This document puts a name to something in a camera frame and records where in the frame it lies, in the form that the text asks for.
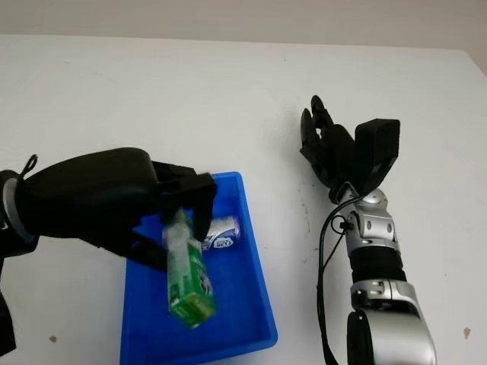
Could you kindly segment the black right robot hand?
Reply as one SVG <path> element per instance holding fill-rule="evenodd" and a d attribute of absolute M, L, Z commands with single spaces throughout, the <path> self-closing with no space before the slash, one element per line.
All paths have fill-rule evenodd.
<path fill-rule="evenodd" d="M 346 129 L 334 123 L 323 101 L 314 95 L 310 109 L 301 115 L 301 154 L 319 181 L 337 190 L 350 180 L 354 141 Z"/>

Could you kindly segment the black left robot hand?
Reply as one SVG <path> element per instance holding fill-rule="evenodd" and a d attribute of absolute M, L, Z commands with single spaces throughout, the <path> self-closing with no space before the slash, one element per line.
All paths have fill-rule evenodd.
<path fill-rule="evenodd" d="M 193 211 L 193 235 L 205 238 L 217 186 L 209 173 L 153 161 L 139 148 L 86 154 L 47 167 L 18 183 L 16 209 L 34 236 L 77 238 L 159 271 L 167 250 L 135 231 L 156 215 L 168 224 Z"/>

